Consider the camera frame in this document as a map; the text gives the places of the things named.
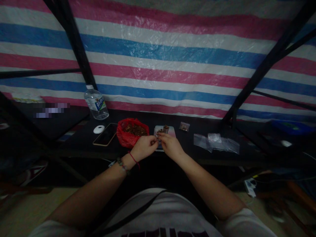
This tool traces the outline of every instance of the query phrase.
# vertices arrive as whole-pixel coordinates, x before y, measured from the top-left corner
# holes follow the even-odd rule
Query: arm
[[[157,147],[155,136],[143,136],[135,144],[131,154],[139,162],[151,155]],[[128,170],[136,164],[130,154],[122,157],[122,162]],[[115,163],[64,201],[46,221],[53,220],[79,230],[85,229],[111,199],[125,177],[126,172]]]
[[[189,157],[176,138],[165,133],[159,135],[158,139],[162,141],[162,148],[165,153],[186,173],[214,215],[220,220],[226,220],[246,208],[245,204],[232,191]]]

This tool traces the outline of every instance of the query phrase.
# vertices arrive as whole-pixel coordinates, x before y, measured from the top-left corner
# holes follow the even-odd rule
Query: black strap
[[[156,196],[154,196],[149,202],[147,202],[144,206],[140,207],[136,211],[134,211],[132,214],[129,216],[125,217],[123,220],[117,222],[113,226],[110,226],[106,229],[96,231],[92,233],[90,236],[91,237],[103,237],[106,234],[112,233],[113,231],[121,228],[122,226],[126,225],[127,223],[131,222],[134,220],[136,217],[138,217],[140,214],[142,214],[144,211],[146,211],[154,202],[154,200],[162,193],[167,192],[167,190],[163,190],[160,193],[158,193]]]

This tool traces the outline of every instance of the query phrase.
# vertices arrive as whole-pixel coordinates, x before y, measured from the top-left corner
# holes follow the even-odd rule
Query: bracelet
[[[138,170],[141,170],[141,166],[140,166],[139,163],[134,159],[134,157],[132,156],[131,152],[128,151],[128,153],[131,155],[131,157],[133,158],[133,160],[135,161],[135,163],[138,165]]]
[[[127,167],[123,164],[121,158],[118,158],[117,161],[118,161],[118,164],[119,164],[120,166],[122,166],[122,169],[123,169],[124,171],[126,171],[126,174],[127,174],[127,175],[130,175],[131,172],[130,172],[130,171],[127,169]]]

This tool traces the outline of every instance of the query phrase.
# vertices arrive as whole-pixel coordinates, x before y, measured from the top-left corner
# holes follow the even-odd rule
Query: bottle label
[[[85,100],[89,106],[89,109],[91,110],[100,111],[106,107],[103,96],[100,96],[99,98],[95,98],[95,99],[85,99]]]

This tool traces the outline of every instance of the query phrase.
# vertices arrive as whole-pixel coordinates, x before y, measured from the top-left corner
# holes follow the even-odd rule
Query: plastic tarp
[[[110,109],[221,119],[303,1],[69,0],[98,89]],[[3,0],[0,69],[77,68],[42,0]],[[298,38],[316,28],[316,16]],[[316,39],[276,63],[257,90],[316,104]],[[79,73],[0,80],[0,90],[83,105]],[[316,113],[251,94],[238,118],[315,123]]]

